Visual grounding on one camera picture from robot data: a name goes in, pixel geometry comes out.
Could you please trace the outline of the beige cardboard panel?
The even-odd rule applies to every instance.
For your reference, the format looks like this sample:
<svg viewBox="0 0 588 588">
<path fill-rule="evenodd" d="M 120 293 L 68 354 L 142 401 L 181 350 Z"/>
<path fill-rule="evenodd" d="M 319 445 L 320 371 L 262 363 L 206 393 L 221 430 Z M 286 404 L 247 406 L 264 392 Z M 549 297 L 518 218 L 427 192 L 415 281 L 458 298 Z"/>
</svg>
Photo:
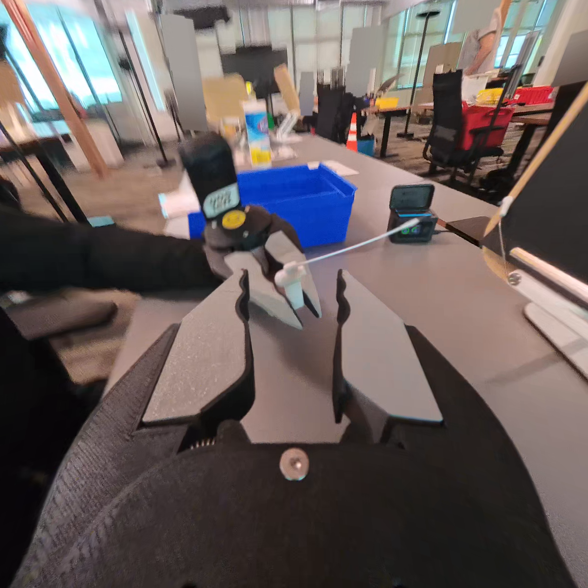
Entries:
<svg viewBox="0 0 588 588">
<path fill-rule="evenodd" d="M 299 94 L 290 75 L 288 66 L 285 63 L 280 64 L 274 68 L 273 73 L 276 85 L 288 112 L 300 117 Z"/>
<path fill-rule="evenodd" d="M 220 123 L 233 118 L 243 122 L 245 115 L 242 102 L 248 100 L 246 83 L 238 73 L 224 77 L 208 77 L 202 81 L 202 90 L 209 123 Z"/>
</svg>

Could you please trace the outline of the black light stand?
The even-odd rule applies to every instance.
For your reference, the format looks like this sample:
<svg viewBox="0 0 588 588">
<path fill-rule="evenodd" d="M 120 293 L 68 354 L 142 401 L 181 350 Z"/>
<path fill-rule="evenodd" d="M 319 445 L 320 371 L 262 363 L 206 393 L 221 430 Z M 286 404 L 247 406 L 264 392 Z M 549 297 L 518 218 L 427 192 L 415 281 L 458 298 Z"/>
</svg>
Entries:
<svg viewBox="0 0 588 588">
<path fill-rule="evenodd" d="M 91 226 L 89 218 L 75 199 L 48 151 L 48 148 L 63 146 L 66 137 L 66 134 L 59 133 L 17 137 L 2 123 L 1 162 L 7 164 L 19 161 L 59 219 L 64 222 L 75 220 Z"/>
</svg>

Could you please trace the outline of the blue plastic bin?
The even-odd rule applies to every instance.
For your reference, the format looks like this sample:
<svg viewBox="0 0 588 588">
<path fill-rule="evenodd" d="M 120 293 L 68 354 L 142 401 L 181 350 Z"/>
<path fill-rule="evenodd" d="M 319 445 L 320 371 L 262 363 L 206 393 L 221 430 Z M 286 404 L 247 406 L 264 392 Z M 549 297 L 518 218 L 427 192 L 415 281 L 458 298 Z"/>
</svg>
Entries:
<svg viewBox="0 0 588 588">
<path fill-rule="evenodd" d="M 256 205 L 284 219 L 303 249 L 345 241 L 356 186 L 319 165 L 236 172 L 244 205 Z M 189 235 L 201 237 L 202 212 L 188 215 Z"/>
</svg>

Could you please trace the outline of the person's black clothing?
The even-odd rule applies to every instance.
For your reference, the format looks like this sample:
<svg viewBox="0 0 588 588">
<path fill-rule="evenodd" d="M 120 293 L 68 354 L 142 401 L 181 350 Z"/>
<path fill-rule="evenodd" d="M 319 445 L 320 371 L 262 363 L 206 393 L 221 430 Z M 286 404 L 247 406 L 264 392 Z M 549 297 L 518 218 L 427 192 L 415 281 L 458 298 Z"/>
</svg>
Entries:
<svg viewBox="0 0 588 588">
<path fill-rule="evenodd" d="M 56 470 L 106 382 L 75 383 L 50 343 L 26 340 L 1 311 L 1 587 L 11 583 Z"/>
</svg>

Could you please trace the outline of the black monitor with wooden edge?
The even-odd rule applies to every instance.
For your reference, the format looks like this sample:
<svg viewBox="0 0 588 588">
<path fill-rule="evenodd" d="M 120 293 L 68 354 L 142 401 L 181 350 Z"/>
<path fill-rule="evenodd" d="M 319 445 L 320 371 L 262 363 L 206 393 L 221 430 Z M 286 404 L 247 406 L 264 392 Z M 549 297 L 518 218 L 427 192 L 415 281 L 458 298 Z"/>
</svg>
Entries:
<svg viewBox="0 0 588 588">
<path fill-rule="evenodd" d="M 481 241 L 502 281 L 525 270 L 587 307 L 587 84 L 540 145 Z"/>
</svg>

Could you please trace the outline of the black floor lamp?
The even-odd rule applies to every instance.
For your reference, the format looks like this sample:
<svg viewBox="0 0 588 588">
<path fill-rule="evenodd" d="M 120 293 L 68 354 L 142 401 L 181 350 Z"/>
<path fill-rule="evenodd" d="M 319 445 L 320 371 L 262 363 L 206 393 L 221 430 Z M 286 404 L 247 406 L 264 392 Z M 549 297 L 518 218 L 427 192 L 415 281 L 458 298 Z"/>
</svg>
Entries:
<svg viewBox="0 0 588 588">
<path fill-rule="evenodd" d="M 423 11 L 423 12 L 420 12 L 417 14 L 417 18 L 423 21 L 422 37 L 421 37 L 419 52 L 417 55 L 416 69 L 415 69 L 415 75 L 413 78 L 413 85 L 412 85 L 412 90 L 411 90 L 411 94 L 410 94 L 409 106 L 406 111 L 405 126 L 404 126 L 403 131 L 397 133 L 397 138 L 405 140 L 405 141 L 414 140 L 414 133 L 409 131 L 409 125 L 410 125 L 410 119 L 412 116 L 412 109 L 413 109 L 413 105 L 414 105 L 414 101 L 415 101 L 417 80 L 418 80 L 418 76 L 419 76 L 419 72 L 420 72 L 420 65 L 422 62 L 424 43 L 426 40 L 426 35 L 428 33 L 428 26 L 429 26 L 430 19 L 436 18 L 439 14 L 440 14 L 439 10 L 427 10 L 427 11 Z"/>
</svg>

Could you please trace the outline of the white T-shaped plastic piece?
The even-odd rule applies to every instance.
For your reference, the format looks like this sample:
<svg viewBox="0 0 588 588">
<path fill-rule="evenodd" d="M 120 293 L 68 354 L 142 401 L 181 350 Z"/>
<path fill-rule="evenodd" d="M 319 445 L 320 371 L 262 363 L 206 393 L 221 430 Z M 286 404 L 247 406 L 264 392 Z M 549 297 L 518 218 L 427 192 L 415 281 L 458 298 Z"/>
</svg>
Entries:
<svg viewBox="0 0 588 588">
<path fill-rule="evenodd" d="M 290 261 L 278 270 L 274 277 L 275 285 L 283 290 L 293 310 L 305 306 L 303 279 L 306 277 L 304 262 Z"/>
</svg>

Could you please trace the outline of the black charging case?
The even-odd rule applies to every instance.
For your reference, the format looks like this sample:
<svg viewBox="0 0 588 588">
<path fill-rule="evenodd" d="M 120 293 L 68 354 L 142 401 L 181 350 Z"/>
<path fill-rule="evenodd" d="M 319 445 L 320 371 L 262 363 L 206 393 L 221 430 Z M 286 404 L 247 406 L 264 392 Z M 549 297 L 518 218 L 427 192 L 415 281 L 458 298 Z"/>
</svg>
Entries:
<svg viewBox="0 0 588 588">
<path fill-rule="evenodd" d="M 438 217 L 431 209 L 432 183 L 396 185 L 390 194 L 387 238 L 392 243 L 429 243 Z"/>
</svg>

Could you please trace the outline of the red plastic bin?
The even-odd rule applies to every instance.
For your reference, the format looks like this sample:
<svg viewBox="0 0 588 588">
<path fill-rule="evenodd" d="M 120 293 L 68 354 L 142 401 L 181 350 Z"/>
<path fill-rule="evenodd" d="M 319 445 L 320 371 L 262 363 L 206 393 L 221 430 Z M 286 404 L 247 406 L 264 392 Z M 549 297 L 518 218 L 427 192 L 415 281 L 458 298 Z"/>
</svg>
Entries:
<svg viewBox="0 0 588 588">
<path fill-rule="evenodd" d="M 514 92 L 509 104 L 515 105 L 541 105 L 554 101 L 552 86 L 519 86 Z"/>
<path fill-rule="evenodd" d="M 510 106 L 501 107 L 498 114 L 495 114 L 496 107 L 467 105 L 465 101 L 462 102 L 462 127 L 458 148 L 461 151 L 469 151 L 476 141 L 478 141 L 477 145 L 480 145 L 483 134 L 489 128 L 491 131 L 484 147 L 501 147 L 514 110 Z"/>
</svg>

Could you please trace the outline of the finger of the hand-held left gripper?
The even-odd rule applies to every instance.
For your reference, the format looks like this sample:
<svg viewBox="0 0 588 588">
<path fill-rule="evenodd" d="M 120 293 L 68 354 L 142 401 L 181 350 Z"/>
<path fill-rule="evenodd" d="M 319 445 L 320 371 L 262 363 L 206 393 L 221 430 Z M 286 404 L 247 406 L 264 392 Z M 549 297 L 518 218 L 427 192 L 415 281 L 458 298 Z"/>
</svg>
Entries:
<svg viewBox="0 0 588 588">
<path fill-rule="evenodd" d="M 271 317 L 298 330 L 303 324 L 297 312 L 267 276 L 262 262 L 251 252 L 232 252 L 224 262 L 233 272 L 246 271 L 249 283 L 249 300 Z"/>
<path fill-rule="evenodd" d="M 303 262 L 307 260 L 305 254 L 298 249 L 283 231 L 273 233 L 268 237 L 265 244 L 265 250 L 273 261 L 282 265 L 282 268 L 290 261 Z M 305 266 L 305 269 L 306 277 L 303 279 L 304 307 L 308 308 L 315 317 L 321 318 L 322 310 L 320 299 L 309 265 Z"/>
</svg>

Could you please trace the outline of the black office chair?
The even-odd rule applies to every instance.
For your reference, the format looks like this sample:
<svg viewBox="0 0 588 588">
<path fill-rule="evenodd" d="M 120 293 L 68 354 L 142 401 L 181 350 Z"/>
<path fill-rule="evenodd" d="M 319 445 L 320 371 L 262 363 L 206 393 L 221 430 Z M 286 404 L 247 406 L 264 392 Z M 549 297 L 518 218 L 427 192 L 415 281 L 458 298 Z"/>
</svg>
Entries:
<svg viewBox="0 0 588 588">
<path fill-rule="evenodd" d="M 502 146 L 484 147 L 491 128 L 483 134 L 480 145 L 477 145 L 476 141 L 469 151 L 461 151 L 458 148 L 464 102 L 462 82 L 461 70 L 434 74 L 432 127 L 424 144 L 423 158 L 429 163 L 430 175 L 437 171 L 446 172 L 450 174 L 447 180 L 449 185 L 457 182 L 470 186 L 480 161 L 503 155 L 503 149 Z"/>
</svg>

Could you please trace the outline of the white laptop stand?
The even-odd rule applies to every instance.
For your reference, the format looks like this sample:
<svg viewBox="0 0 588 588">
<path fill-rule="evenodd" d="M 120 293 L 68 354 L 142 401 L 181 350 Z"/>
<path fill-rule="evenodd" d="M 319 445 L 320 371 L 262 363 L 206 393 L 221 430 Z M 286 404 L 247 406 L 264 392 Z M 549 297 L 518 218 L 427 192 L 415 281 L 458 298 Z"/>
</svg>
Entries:
<svg viewBox="0 0 588 588">
<path fill-rule="evenodd" d="M 278 144 L 290 143 L 290 136 L 299 121 L 300 111 L 297 109 L 288 111 L 287 114 L 283 115 L 281 122 L 275 128 L 275 142 Z"/>
</svg>

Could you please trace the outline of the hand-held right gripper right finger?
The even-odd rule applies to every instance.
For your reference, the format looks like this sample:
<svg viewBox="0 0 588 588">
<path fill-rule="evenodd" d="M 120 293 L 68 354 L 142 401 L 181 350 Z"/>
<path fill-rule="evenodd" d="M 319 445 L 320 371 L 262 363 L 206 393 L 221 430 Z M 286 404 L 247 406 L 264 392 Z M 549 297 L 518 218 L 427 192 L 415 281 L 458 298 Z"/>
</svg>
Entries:
<svg viewBox="0 0 588 588">
<path fill-rule="evenodd" d="M 371 442 L 395 423 L 437 427 L 442 412 L 405 322 L 348 270 L 336 278 L 334 421 L 346 417 Z"/>
</svg>

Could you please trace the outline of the thin white rod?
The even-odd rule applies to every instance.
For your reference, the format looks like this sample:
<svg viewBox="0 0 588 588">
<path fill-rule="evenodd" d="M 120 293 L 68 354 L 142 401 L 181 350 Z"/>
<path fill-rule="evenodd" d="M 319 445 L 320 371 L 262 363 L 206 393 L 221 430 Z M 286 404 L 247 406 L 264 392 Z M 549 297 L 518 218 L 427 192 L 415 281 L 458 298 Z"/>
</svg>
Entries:
<svg viewBox="0 0 588 588">
<path fill-rule="evenodd" d="M 375 243 L 375 242 L 377 242 L 379 240 L 383 240 L 383 239 L 389 238 L 389 237 L 394 236 L 394 235 L 396 235 L 398 233 L 407 232 L 410 229 L 412 229 L 412 228 L 420 225 L 423 219 L 424 219 L 424 217 L 413 217 L 413 218 L 409 219 L 408 221 L 404 222 L 403 224 L 401 224 L 399 226 L 396 226 L 395 228 L 393 228 L 393 229 L 391 229 L 391 230 L 389 230 L 389 231 L 387 231 L 385 233 L 382 233 L 381 235 L 378 235 L 378 236 L 376 236 L 374 238 L 371 238 L 371 239 L 365 240 L 363 242 L 357 243 L 356 245 L 348 246 L 348 247 L 339 249 L 338 251 L 334 251 L 334 252 L 331 252 L 331 253 L 328 253 L 328 254 L 323 254 L 321 256 L 318 256 L 318 257 L 315 257 L 315 258 L 312 258 L 312 259 L 308 259 L 308 260 L 303 261 L 303 262 L 291 262 L 289 264 L 289 268 L 302 268 L 302 267 L 308 266 L 308 265 L 310 265 L 312 263 L 317 263 L 317 262 L 320 262 L 320 261 L 324 261 L 324 260 L 333 258 L 335 256 L 338 256 L 340 254 L 346 254 L 346 253 L 351 252 L 351 251 L 354 251 L 354 250 L 356 250 L 358 248 L 361 248 L 361 247 L 364 247 L 364 246 L 367 246 L 367 245 L 371 245 L 371 244 L 373 244 L 373 243 Z"/>
</svg>

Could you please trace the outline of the wooden post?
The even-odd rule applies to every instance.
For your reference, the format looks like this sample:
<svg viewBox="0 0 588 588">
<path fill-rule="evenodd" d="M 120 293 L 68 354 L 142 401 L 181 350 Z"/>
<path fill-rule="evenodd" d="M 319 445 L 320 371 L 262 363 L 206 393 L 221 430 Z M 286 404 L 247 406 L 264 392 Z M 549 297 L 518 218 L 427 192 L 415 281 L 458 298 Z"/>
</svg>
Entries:
<svg viewBox="0 0 588 588">
<path fill-rule="evenodd" d="M 71 95 L 56 69 L 55 63 L 49 55 L 37 27 L 33 23 L 25 2 L 2 1 L 2 4 L 24 41 L 33 61 L 40 70 L 48 88 L 51 90 L 59 110 L 63 114 L 65 122 L 84 153 L 91 170 L 99 179 L 106 178 L 109 173 L 109 168 L 93 140 L 88 127 L 74 106 Z"/>
</svg>

